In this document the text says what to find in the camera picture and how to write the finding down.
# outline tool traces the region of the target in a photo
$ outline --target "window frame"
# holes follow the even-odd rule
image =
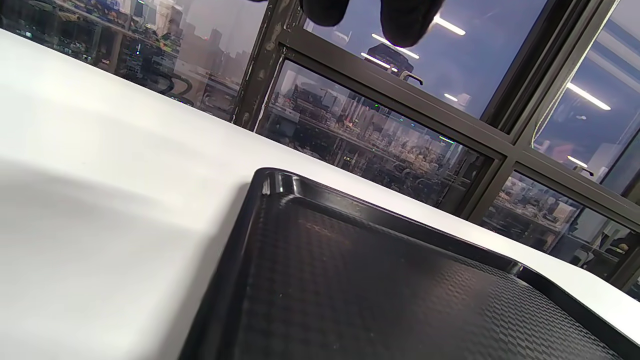
[[[232,122],[257,130],[282,64],[289,60],[492,159],[454,213],[465,220],[479,224],[517,171],[640,233],[640,206],[530,146],[537,120],[553,110],[617,2],[549,0],[494,94],[490,110],[475,119],[305,30],[299,2],[269,0],[264,31],[256,41]],[[631,253],[610,278],[621,289],[640,272],[640,251]]]

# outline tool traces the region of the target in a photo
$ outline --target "glass pane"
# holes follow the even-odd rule
[[[638,245],[626,227],[516,172],[481,225],[603,279]]]
[[[636,8],[636,0],[620,1],[532,141],[536,150],[627,197],[640,170]]]
[[[450,213],[485,164],[478,153],[291,62],[258,132]]]
[[[629,290],[627,290],[627,295],[640,301],[640,277],[638,277]]]
[[[424,85],[409,83],[479,118],[545,3],[447,0],[436,23],[410,51],[385,45],[378,1],[351,0],[338,26],[308,22],[306,28],[367,61],[382,61],[386,65],[378,65],[396,76],[415,74]]]
[[[230,120],[266,3],[4,0],[0,26]]]

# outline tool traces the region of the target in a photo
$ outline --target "white table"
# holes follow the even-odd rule
[[[440,210],[0,30],[0,359],[175,359],[253,172],[521,261],[640,342],[640,304]]]

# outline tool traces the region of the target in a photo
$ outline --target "ceiling light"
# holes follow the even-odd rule
[[[436,24],[440,24],[442,26],[444,26],[445,28],[453,31],[454,33],[458,34],[458,35],[464,35],[467,32],[460,29],[459,27],[455,26],[454,24],[451,24],[449,21],[446,20],[442,20],[442,18],[439,15],[436,15],[436,17],[433,18],[433,22],[435,22]]]
[[[587,168],[587,164],[583,163],[582,161],[580,161],[580,160],[578,160],[576,158],[572,158],[571,156],[567,156],[567,158],[569,160],[573,161],[574,163],[576,163],[576,164],[578,164],[578,165],[580,165],[580,166],[582,166],[584,168]]]
[[[378,59],[376,59],[376,58],[372,58],[371,56],[369,56],[369,55],[367,55],[367,54],[365,54],[365,53],[360,53],[360,55],[362,55],[362,56],[364,56],[365,58],[367,58],[367,59],[369,59],[369,60],[373,61],[374,63],[380,64],[380,65],[382,65],[382,66],[386,67],[387,69],[391,68],[391,65],[386,64],[386,63],[383,63],[382,61],[380,61],[380,60],[378,60]]]
[[[588,92],[584,91],[583,89],[575,86],[572,83],[569,83],[566,86],[567,89],[573,90],[576,94],[582,96],[583,98],[593,102],[594,104],[596,104],[599,108],[604,109],[604,110],[611,110],[611,108],[606,105],[604,102],[596,99],[595,97],[593,97],[593,95],[589,94]]]
[[[415,58],[415,59],[419,59],[419,58],[420,58],[420,56],[418,56],[418,55],[416,55],[416,54],[412,53],[411,51],[409,51],[409,50],[407,50],[407,49],[404,49],[404,48],[402,48],[402,47],[398,47],[398,46],[395,46],[394,44],[391,44],[387,39],[385,39],[385,38],[383,38],[383,37],[381,37],[381,36],[378,36],[378,35],[376,35],[376,34],[371,34],[371,36],[372,36],[374,39],[378,40],[378,41],[382,41],[383,43],[385,43],[385,44],[387,44],[387,45],[389,45],[389,46],[395,47],[396,49],[398,49],[398,50],[402,51],[403,53],[405,53],[405,54],[407,54],[407,55],[409,55],[409,56],[411,56],[412,58]]]
[[[446,141],[446,142],[454,143],[453,141],[451,141],[451,140],[449,140],[449,139],[447,139],[447,138],[443,138],[442,136],[439,136],[439,138],[443,139],[443,140],[444,140],[444,141]]]

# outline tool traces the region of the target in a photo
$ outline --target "black tray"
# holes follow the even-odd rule
[[[264,168],[181,359],[640,359],[640,350],[512,259]]]

